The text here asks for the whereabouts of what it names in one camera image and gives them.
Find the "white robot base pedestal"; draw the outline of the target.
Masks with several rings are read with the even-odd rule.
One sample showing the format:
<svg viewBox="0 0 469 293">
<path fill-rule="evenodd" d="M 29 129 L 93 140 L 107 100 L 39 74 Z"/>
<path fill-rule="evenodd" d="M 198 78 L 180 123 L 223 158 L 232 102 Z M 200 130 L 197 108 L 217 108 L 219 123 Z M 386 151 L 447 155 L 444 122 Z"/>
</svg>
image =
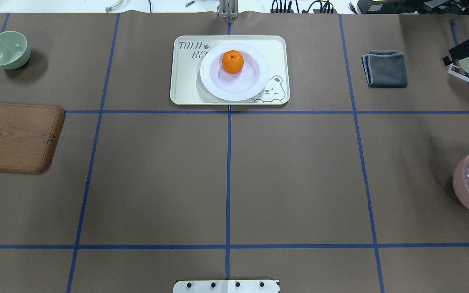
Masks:
<svg viewBox="0 0 469 293">
<path fill-rule="evenodd" d="M 173 293 L 279 293 L 276 280 L 181 280 Z"/>
</svg>

